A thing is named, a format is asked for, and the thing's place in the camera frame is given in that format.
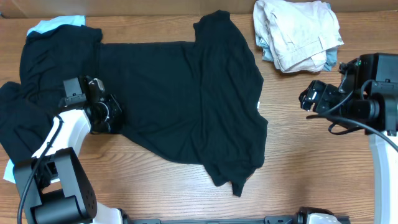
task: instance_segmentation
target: wooden table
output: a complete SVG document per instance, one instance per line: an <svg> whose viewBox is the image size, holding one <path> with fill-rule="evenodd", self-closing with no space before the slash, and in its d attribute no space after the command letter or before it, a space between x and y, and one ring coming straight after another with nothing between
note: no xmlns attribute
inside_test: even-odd
<svg viewBox="0 0 398 224"><path fill-rule="evenodd" d="M338 13L345 45L338 59L361 54L398 54L398 13ZM103 30L103 42L194 41L192 27L200 16L90 17L86 24ZM362 131L334 136L329 122L306 120L299 94L314 79L338 85L332 72L280 74L261 60L254 40L252 15L232 15L245 36L264 77L260 113L269 121L266 161L248 180L241 198L231 184L215 187L202 166L176 164L123 136L87 136L80 154L97 199L120 207L132 218L263 218L295 213L300 206L349 215L352 223L372 223L373 161ZM19 82L19 60L28 28L40 19L0 20L0 85ZM0 173L7 154L0 149ZM16 186L0 180L0 223L16 223Z"/></svg>

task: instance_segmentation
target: white cloth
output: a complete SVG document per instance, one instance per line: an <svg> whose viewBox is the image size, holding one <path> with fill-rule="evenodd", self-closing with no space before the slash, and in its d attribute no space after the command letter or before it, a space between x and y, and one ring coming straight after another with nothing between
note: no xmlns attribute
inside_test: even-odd
<svg viewBox="0 0 398 224"><path fill-rule="evenodd" d="M33 31L43 34L47 31L56 29L60 25L85 26L86 18L85 16L58 16L49 21L40 21L35 27L30 28L26 35L29 35ZM3 179L15 184L14 174L12 171L13 168L14 164L11 160L8 160Z"/></svg>
<svg viewBox="0 0 398 224"><path fill-rule="evenodd" d="M324 2L258 0L253 19L256 36L268 43L282 72L318 72L325 51L344 44L336 14Z"/></svg>
<svg viewBox="0 0 398 224"><path fill-rule="evenodd" d="M30 28L26 35L29 35L32 31L38 33L45 33L50 30L56 29L60 25L73 25L73 26L85 26L85 16L58 16L49 21L40 21L35 27Z"/></svg>

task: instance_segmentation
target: light blue cloth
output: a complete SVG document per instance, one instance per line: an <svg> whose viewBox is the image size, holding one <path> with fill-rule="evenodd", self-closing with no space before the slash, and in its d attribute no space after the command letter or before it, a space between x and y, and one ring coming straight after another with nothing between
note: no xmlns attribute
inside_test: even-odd
<svg viewBox="0 0 398 224"><path fill-rule="evenodd" d="M85 16L58 16L49 21L40 21L35 27L30 28L26 35L31 32L36 31L38 33L45 33L50 30L56 29L60 25L73 25L73 26L85 26L86 18Z"/></svg>
<svg viewBox="0 0 398 224"><path fill-rule="evenodd" d="M85 26L86 25L86 17L85 16L58 16L49 21L40 21L35 27L30 28L27 31L26 35L29 35L31 32L36 31L38 33L45 33L50 30L54 30L58 28L60 25L73 25L73 26ZM13 173L14 164L11 160L8 160L6 170L4 171L4 180L8 180L15 184L14 173Z"/></svg>
<svg viewBox="0 0 398 224"><path fill-rule="evenodd" d="M271 54L271 50L269 49L268 43L261 37L256 34L256 45L262 47L262 59L268 62L273 62L274 58ZM331 71L337 64L337 49L338 47L333 47L331 49L326 50L326 63L323 66L324 71Z"/></svg>

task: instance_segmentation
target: stack of folded cloth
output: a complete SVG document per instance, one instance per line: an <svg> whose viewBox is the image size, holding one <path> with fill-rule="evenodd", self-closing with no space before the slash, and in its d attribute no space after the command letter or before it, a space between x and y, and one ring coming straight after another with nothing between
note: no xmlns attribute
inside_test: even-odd
<svg viewBox="0 0 398 224"><path fill-rule="evenodd" d="M282 72L330 71L343 45L336 14L325 2L258 0L253 12L263 60Z"/></svg>

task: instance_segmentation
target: folded black cloth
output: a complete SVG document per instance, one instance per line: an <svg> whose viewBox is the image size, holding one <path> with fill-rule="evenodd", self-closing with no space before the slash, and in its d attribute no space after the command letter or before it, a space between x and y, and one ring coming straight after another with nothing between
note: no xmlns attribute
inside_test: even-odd
<svg viewBox="0 0 398 224"><path fill-rule="evenodd" d="M195 42L152 44L102 44L101 30L85 26L33 32L22 53L18 100L59 88L69 78L98 77L122 106L121 134L164 159L203 164L215 185L231 181L240 196L246 179L264 163L267 121L256 108L263 79L228 12L204 16L193 26ZM18 103L9 95L0 91L4 107ZM55 110L64 95L54 91L31 100ZM25 104L21 100L16 108ZM14 162L40 147L21 146L32 135L15 137L17 127L24 125L42 143L52 125L51 118L36 113L31 121L14 116L5 122L9 114L0 107L0 142L7 143Z"/></svg>

